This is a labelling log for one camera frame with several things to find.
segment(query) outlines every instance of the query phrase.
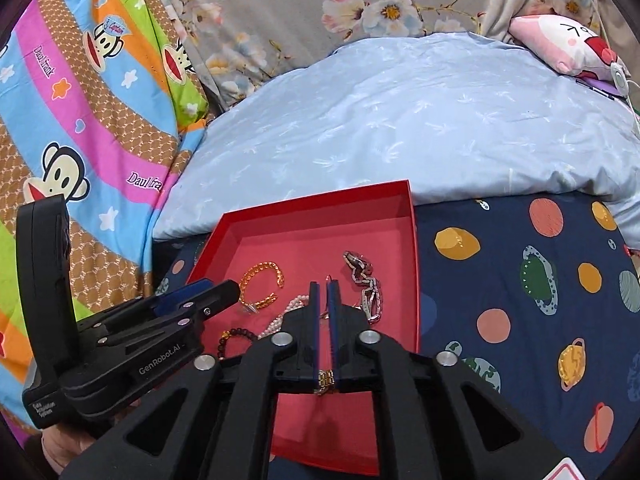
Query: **green stripe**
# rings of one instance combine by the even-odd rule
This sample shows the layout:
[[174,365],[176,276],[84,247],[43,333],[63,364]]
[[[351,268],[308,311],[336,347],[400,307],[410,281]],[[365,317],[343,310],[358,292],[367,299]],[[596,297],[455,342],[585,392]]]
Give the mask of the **green stripe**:
[[[27,335],[24,318],[20,308],[18,293],[18,274],[15,264],[15,240],[7,228],[0,222],[0,311],[7,316],[23,335]],[[82,303],[74,299],[76,319],[90,316],[92,312]]]
[[[136,24],[136,27],[140,32],[142,32],[146,40],[149,42],[150,47],[157,50],[162,56],[161,47],[166,44],[171,44],[171,41],[169,41],[169,38],[153,13],[148,10],[146,6],[141,6],[137,9],[135,5],[138,0],[120,1],[125,9],[127,9],[129,17]],[[169,85],[171,99],[174,102],[174,111],[178,121],[178,128],[185,128],[189,124],[194,123],[203,117],[207,111],[207,102],[200,95],[200,92],[198,92],[198,89],[194,86],[191,80],[187,79],[187,82],[184,85],[179,85],[170,78],[166,79]],[[198,113],[195,117],[187,115],[185,112],[186,105],[188,103],[196,103],[198,105]]]

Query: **pearl necklace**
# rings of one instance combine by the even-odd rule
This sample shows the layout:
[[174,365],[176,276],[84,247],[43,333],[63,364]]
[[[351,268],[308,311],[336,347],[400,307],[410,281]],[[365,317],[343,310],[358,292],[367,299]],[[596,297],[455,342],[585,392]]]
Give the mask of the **pearl necklace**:
[[258,339],[262,339],[263,337],[267,337],[267,336],[270,336],[271,334],[275,334],[276,332],[279,332],[280,327],[282,327],[282,317],[287,312],[291,312],[292,310],[296,310],[303,306],[307,306],[308,302],[309,302],[308,296],[296,296],[295,298],[293,298],[293,300],[289,301],[289,304],[287,305],[286,309],[284,309],[284,312],[280,314],[276,319],[271,321],[269,323],[269,326],[258,335]]

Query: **white card with red border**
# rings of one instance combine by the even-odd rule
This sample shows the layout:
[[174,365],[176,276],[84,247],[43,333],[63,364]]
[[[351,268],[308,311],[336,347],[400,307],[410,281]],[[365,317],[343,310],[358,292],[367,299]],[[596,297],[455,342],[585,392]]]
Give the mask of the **white card with red border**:
[[574,461],[565,458],[543,480],[584,480]]

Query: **orange star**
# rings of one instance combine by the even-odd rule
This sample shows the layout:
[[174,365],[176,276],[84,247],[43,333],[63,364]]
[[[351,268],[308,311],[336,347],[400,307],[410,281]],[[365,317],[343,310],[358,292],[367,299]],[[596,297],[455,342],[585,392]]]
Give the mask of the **orange star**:
[[53,94],[51,94],[51,100],[55,99],[64,99],[66,97],[66,93],[71,90],[71,83],[66,80],[66,77],[63,77],[57,83],[53,83],[51,86],[53,90]]

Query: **gray floral fabric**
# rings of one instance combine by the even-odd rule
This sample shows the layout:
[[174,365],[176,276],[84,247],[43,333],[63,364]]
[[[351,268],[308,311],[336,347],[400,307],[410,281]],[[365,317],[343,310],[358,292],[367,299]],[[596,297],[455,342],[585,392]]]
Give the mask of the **gray floral fabric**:
[[469,30],[508,41],[539,7],[600,30],[593,0],[163,0],[200,79],[235,105],[273,77],[345,42]]

